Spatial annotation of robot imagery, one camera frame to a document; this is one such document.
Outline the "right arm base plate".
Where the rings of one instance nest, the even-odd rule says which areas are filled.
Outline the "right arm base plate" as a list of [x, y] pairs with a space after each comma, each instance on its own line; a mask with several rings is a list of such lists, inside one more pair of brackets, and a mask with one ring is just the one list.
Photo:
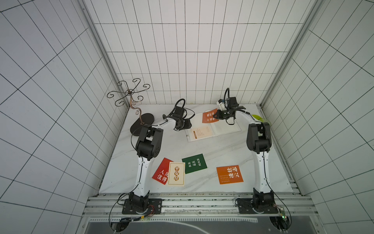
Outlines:
[[237, 198], [235, 205], [239, 209], [240, 214], [247, 215], [272, 215], [278, 214], [278, 208], [275, 206], [274, 200], [260, 201], [258, 199]]

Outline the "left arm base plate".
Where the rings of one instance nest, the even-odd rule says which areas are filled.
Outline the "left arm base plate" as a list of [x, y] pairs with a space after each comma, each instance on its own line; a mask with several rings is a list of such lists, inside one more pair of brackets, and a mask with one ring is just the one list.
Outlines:
[[162, 199], [126, 199], [122, 208], [123, 215], [161, 214]]

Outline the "green card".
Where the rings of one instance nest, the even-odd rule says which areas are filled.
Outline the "green card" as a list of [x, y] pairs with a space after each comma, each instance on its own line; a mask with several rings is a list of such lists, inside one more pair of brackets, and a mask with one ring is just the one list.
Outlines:
[[185, 163], [185, 173], [190, 174], [196, 171], [207, 169], [207, 164], [203, 154], [194, 155], [182, 159]]

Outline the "cream card red stripe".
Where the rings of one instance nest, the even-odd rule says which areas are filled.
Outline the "cream card red stripe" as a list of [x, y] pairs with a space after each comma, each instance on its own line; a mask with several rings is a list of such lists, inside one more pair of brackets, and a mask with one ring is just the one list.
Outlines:
[[200, 140], [209, 137], [213, 137], [213, 130], [209, 125], [200, 126], [196, 128], [191, 128], [190, 139], [191, 140]]

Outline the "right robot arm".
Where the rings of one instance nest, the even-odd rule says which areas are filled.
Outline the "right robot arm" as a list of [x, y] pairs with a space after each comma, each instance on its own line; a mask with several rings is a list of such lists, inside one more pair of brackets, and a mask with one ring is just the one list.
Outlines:
[[269, 152], [272, 146], [270, 124], [261, 118], [256, 118], [240, 106], [235, 97], [220, 99], [214, 117], [218, 120], [236, 119], [236, 115], [243, 115], [249, 122], [246, 145], [254, 158], [255, 186], [251, 206], [256, 212], [266, 206], [274, 206], [274, 191], [268, 181]]

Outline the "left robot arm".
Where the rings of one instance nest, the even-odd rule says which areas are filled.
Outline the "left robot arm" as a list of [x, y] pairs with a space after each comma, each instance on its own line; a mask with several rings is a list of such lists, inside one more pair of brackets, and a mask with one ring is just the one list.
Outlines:
[[146, 208], [149, 199], [149, 178], [154, 159], [161, 151], [164, 130], [174, 131], [190, 129], [191, 119], [195, 112], [186, 107], [175, 106], [168, 115], [163, 115], [163, 121], [157, 124], [145, 125], [140, 128], [136, 145], [133, 146], [138, 156], [138, 172], [135, 188], [129, 193], [129, 201], [138, 207]]

